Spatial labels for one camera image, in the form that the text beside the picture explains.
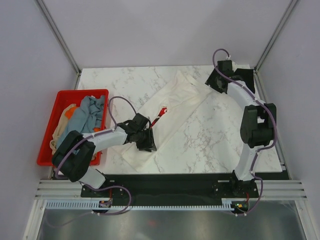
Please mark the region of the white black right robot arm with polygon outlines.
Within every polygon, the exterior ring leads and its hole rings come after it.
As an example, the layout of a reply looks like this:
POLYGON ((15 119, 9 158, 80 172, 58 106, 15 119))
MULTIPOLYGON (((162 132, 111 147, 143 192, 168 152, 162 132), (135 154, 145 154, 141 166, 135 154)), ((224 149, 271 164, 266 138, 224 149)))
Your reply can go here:
POLYGON ((240 197, 247 191, 245 182, 254 178, 259 150, 275 141, 277 108, 256 98, 254 71, 233 69, 231 60, 218 61, 205 84, 230 96, 243 110, 239 131, 243 148, 234 170, 237 179, 229 184, 230 193, 240 197))

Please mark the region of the white t-shirt red print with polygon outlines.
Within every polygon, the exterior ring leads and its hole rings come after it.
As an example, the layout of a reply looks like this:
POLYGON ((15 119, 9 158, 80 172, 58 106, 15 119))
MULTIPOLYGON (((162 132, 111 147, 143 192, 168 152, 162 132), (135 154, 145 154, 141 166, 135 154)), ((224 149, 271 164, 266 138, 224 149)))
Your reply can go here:
POLYGON ((212 89, 208 85, 197 81, 189 74, 183 75, 178 70, 175 77, 138 111, 151 121, 157 120, 152 126, 157 151, 138 150, 133 143, 114 146, 112 149, 135 170, 141 170, 164 149, 176 131, 211 92, 212 89))

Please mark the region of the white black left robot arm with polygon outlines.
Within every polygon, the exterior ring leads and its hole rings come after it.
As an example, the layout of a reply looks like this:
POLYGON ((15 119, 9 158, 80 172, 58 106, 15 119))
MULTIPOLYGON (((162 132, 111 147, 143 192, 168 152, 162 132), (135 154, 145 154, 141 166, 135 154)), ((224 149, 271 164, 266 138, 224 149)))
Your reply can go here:
POLYGON ((80 182, 92 188, 99 197, 106 196, 110 185, 106 177, 91 167, 95 154, 114 146, 135 143, 139 151, 157 150, 152 122, 140 113, 132 120, 118 123, 114 128, 94 133, 71 131, 52 157, 56 172, 61 172, 72 183, 80 182))

